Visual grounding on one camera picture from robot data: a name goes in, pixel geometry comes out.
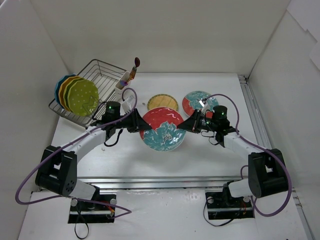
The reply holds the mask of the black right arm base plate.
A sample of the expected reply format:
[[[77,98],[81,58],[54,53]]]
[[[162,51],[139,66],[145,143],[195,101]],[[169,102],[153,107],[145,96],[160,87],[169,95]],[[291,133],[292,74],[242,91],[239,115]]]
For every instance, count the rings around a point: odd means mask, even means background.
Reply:
[[[204,188],[202,215],[204,220],[214,227],[224,227],[235,220],[255,218],[253,205],[248,197],[231,195],[231,183],[232,181],[228,181],[220,186]]]

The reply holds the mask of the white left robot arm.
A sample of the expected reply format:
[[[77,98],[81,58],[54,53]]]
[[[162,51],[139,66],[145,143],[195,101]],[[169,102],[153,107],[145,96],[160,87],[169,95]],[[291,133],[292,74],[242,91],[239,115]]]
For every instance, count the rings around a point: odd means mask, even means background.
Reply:
[[[82,199],[89,210],[100,204],[100,188],[78,180],[78,163],[95,147],[104,144],[117,129],[129,133],[151,130],[136,108],[125,115],[120,114],[121,104],[117,101],[106,103],[105,113],[94,121],[77,139],[66,146],[48,146],[42,155],[35,184],[59,196]]]

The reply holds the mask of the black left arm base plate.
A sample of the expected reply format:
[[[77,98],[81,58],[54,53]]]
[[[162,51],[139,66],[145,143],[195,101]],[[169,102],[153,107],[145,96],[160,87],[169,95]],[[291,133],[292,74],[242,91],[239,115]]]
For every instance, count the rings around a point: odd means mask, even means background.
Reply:
[[[114,223],[116,208],[72,200],[69,208],[68,224],[74,224],[74,234],[78,240],[85,240],[90,233],[90,224]]]

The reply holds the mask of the yellow polka dot bowl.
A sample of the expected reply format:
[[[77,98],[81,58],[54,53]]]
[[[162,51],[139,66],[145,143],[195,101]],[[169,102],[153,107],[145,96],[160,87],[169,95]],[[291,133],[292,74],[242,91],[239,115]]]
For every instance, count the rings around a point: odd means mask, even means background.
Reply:
[[[65,109],[66,110],[66,107],[65,107],[65,104],[63,103],[63,97],[62,97],[62,95],[63,95],[63,93],[64,93],[64,90],[63,90],[63,87],[62,87],[62,85],[64,84],[64,82],[61,84],[61,86],[60,86],[60,89],[59,89],[59,92],[58,92],[58,97],[59,97],[59,100],[60,100],[60,103],[61,103],[61,105],[62,105],[62,108],[63,109]]]

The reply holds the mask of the woven bamboo pattern plate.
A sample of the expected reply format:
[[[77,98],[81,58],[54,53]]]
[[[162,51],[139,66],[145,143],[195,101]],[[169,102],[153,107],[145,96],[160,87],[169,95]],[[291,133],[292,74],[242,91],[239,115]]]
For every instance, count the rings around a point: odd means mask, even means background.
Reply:
[[[147,102],[147,110],[152,110],[158,107],[167,107],[174,109],[175,111],[179,110],[179,105],[177,100],[168,94],[157,94],[152,96]]]

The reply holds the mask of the red plate with teal flower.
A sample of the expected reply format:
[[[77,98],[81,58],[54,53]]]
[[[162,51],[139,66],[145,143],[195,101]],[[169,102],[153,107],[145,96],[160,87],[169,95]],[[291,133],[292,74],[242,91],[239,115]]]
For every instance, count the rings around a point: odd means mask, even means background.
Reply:
[[[174,109],[156,107],[149,110],[142,119],[151,129],[141,130],[144,144],[158,152],[169,152],[178,148],[186,136],[186,131],[177,128],[184,120]]]

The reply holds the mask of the blue polka dot bowl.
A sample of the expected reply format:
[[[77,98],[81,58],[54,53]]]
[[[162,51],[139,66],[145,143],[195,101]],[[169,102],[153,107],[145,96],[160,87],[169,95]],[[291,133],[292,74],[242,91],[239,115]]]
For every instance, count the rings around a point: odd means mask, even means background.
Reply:
[[[55,89],[54,89],[54,98],[55,98],[55,101],[62,107],[61,103],[60,103],[60,100],[59,100],[59,90],[60,90],[60,86],[61,84],[69,77],[74,77],[76,76],[75,74],[68,74],[68,75],[65,75],[63,76],[55,85]]]

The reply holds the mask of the green polka dot bowl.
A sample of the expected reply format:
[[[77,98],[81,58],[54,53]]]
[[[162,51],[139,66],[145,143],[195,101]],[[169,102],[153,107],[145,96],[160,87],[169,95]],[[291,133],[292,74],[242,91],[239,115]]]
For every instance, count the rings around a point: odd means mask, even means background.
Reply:
[[[71,87],[80,80],[83,80],[83,77],[79,77],[79,76],[75,76],[75,77],[70,77],[67,79],[68,83],[66,85],[66,87],[64,88],[64,93],[63,93],[63,99],[64,99],[64,105],[65,105],[65,109],[69,112],[71,112],[71,109],[69,108],[69,101],[68,101],[68,94],[69,91],[71,89]]]
[[[68,91],[68,108],[77,116],[90,116],[98,107],[99,99],[96,85],[90,80],[79,79]]]

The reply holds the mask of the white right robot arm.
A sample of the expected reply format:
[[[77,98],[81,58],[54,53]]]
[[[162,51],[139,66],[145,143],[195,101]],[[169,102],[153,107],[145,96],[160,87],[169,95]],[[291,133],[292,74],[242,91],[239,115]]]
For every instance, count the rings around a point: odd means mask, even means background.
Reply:
[[[247,160],[247,178],[227,183],[228,189],[221,193],[222,202],[233,206],[240,197],[254,196],[259,199],[282,192],[290,194],[291,184],[284,170],[282,153],[278,149],[265,149],[242,139],[230,125],[227,110],[223,105],[215,106],[211,118],[196,110],[177,126],[191,133],[200,133],[202,130],[214,132],[218,145]]]

